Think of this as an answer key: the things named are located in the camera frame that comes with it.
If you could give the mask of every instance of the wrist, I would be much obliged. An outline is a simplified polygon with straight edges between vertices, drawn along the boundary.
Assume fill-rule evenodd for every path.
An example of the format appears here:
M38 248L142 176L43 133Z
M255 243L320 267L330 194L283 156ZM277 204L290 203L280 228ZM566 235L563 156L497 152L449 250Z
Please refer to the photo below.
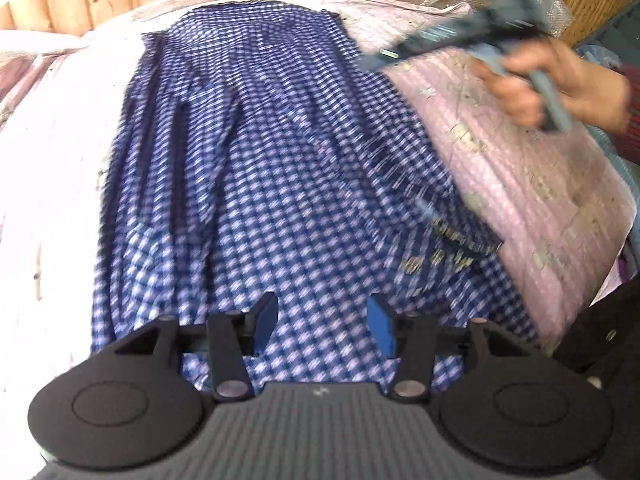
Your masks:
M578 113L582 122L597 126L607 133L624 133L629 120L631 88L618 72L584 62L586 72L585 99Z

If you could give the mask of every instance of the gray surface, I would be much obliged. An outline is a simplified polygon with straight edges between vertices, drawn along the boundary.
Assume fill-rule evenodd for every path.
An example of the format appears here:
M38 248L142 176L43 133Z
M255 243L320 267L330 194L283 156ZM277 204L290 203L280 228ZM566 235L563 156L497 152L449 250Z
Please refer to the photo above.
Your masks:
M279 384L216 409L183 450L129 472L78 472L49 464L36 480L506 480L438 435L417 406L375 384ZM602 480L591 468L554 480Z

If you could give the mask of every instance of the black pants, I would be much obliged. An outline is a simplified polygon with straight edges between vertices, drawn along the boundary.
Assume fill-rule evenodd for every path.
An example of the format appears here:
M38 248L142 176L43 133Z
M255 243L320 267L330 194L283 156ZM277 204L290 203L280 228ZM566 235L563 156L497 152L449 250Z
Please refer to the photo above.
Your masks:
M640 479L640 280L578 316L554 358L598 377L614 409L614 432L596 467L607 480Z

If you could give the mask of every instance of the red striped sleeve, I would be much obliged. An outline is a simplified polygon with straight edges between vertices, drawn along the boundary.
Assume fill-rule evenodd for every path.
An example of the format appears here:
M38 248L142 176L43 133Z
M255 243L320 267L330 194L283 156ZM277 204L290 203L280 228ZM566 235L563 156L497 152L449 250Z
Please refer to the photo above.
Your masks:
M635 164L640 164L640 68L625 66L621 73L631 87L629 122L622 135L612 136L618 155Z

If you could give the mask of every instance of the tool held in hand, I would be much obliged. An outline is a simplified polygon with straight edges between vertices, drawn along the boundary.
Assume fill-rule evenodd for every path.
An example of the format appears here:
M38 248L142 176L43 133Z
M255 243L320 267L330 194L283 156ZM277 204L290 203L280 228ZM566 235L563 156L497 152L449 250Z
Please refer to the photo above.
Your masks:
M395 45L382 48L375 54L363 55L358 64L362 70L372 72L413 56L456 46L466 48L495 73L505 75L506 70L501 64L504 54L514 50L521 40L546 35L548 29L536 0L488 0L486 7L469 16L422 28ZM548 74L534 70L528 79L545 102L542 129L547 132L570 130L573 119L562 106Z

